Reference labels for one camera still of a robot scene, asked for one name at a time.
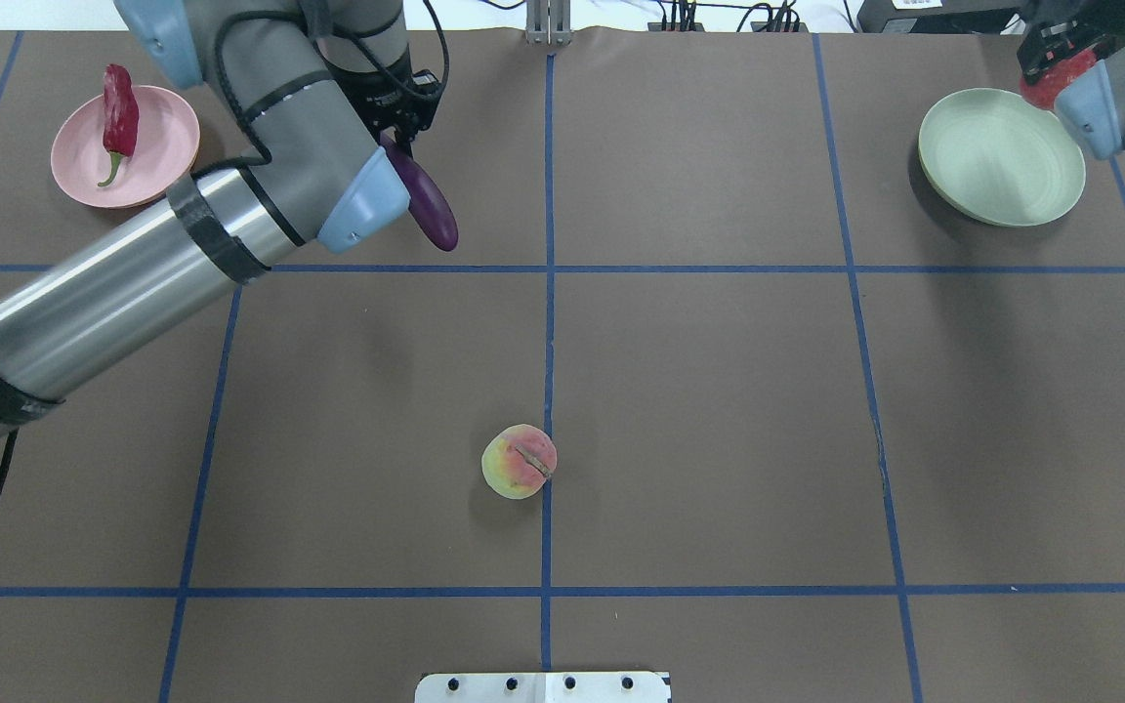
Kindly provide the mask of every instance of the metal stand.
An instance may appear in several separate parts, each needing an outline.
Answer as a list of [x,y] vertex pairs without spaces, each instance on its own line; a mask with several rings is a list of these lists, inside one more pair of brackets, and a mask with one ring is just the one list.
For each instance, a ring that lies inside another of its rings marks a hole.
[[572,0],[528,0],[528,44],[572,44]]

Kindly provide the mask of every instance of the black box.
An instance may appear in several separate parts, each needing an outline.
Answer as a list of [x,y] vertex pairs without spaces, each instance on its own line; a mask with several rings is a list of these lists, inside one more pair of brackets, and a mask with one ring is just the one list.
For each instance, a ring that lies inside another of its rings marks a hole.
[[[935,4],[903,0],[903,4]],[[1023,3],[1010,0],[942,0],[940,8],[899,10],[892,0],[866,0],[857,25],[872,34],[1000,34]]]

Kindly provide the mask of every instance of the light blue gripper cap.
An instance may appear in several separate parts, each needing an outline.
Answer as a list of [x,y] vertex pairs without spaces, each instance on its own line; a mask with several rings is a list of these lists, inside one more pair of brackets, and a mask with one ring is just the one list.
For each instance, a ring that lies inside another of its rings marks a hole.
[[1122,125],[1106,62],[1097,62],[1066,85],[1058,94],[1053,111],[1092,159],[1108,159],[1122,151]]
[[411,208],[411,192],[403,186],[403,179],[397,178],[385,148],[378,146],[324,219],[318,241],[330,252],[340,254],[400,218],[407,208]]
[[182,0],[115,0],[124,24],[176,88],[202,83]]

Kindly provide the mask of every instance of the white bracket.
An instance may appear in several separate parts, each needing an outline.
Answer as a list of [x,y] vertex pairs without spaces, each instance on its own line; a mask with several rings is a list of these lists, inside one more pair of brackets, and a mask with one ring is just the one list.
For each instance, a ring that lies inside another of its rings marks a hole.
[[572,44],[572,0],[528,0],[528,44]]
[[657,672],[554,672],[430,675],[415,703],[670,703],[670,675]]

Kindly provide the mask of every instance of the green pepper stem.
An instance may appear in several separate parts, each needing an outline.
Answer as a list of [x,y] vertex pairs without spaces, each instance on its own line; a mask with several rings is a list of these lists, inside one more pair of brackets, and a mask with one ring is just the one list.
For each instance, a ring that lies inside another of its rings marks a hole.
[[98,183],[99,188],[111,186],[111,181],[115,180],[115,174],[120,170],[120,159],[124,159],[124,154],[120,154],[119,152],[107,152],[107,154],[111,155],[111,174],[109,174],[104,182]]

